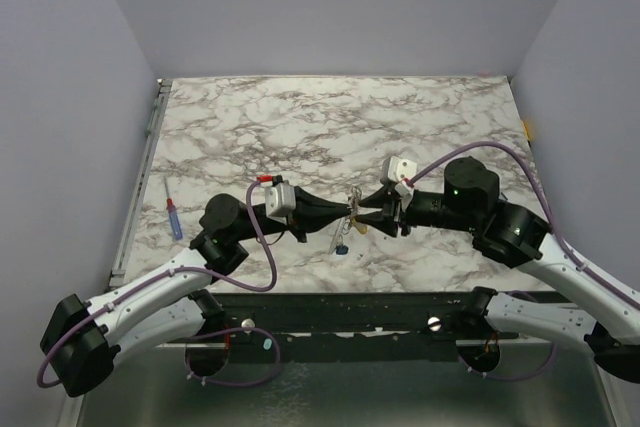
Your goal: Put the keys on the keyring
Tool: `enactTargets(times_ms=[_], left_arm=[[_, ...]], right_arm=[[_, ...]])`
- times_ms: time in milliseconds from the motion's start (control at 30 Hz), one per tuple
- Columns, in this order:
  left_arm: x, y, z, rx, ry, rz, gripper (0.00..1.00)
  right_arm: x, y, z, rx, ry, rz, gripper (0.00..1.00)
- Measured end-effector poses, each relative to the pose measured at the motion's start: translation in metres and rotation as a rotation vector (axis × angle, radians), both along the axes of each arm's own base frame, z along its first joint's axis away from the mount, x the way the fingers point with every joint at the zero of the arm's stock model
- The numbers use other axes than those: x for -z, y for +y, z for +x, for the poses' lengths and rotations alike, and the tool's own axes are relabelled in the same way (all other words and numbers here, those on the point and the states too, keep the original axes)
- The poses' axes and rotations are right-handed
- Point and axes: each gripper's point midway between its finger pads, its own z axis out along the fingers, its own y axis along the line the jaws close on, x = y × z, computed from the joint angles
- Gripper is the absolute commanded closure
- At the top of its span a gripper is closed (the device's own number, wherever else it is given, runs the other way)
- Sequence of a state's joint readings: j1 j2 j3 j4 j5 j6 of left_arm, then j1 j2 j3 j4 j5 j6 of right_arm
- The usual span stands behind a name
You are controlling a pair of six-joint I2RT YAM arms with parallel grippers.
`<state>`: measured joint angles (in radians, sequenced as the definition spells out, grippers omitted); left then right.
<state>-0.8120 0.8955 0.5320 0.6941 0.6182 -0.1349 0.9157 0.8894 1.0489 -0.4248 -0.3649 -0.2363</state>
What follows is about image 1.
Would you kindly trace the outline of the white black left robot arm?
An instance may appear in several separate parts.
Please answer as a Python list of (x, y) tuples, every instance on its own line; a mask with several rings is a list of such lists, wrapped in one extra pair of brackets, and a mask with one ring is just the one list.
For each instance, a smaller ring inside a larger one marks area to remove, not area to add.
[(150, 273), (87, 301), (75, 294), (59, 301), (40, 341), (44, 360), (37, 386), (62, 386), (68, 396), (78, 397), (130, 357), (180, 339), (229, 342), (234, 335), (256, 333), (276, 347), (268, 331), (228, 320), (208, 286), (221, 281), (253, 293), (271, 291), (278, 273), (267, 236), (291, 233), (304, 243), (352, 210), (270, 176), (248, 189), (258, 187), (265, 189), (265, 201), (258, 205), (250, 196), (212, 197), (198, 235)]

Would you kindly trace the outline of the key with yellow tag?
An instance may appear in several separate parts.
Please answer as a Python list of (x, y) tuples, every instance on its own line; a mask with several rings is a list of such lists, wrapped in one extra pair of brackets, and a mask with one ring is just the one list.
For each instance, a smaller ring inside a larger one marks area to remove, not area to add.
[(350, 221), (350, 227), (355, 229), (359, 234), (366, 235), (368, 232), (368, 226), (362, 223), (359, 223), (355, 220)]

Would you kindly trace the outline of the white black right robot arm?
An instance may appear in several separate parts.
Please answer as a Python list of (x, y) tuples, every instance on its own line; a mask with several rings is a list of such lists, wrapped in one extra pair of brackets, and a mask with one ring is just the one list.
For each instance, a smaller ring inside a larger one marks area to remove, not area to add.
[(570, 307), (520, 300), (476, 287), (447, 327), (471, 338), (518, 333), (590, 354), (609, 374), (639, 381), (639, 294), (600, 268), (579, 266), (565, 253), (550, 223), (500, 198), (499, 177), (463, 157), (444, 170), (442, 193), (410, 188), (415, 165), (392, 156), (382, 186), (360, 200), (358, 222), (391, 237), (414, 227), (468, 232), (483, 256), (533, 276), (563, 295)]

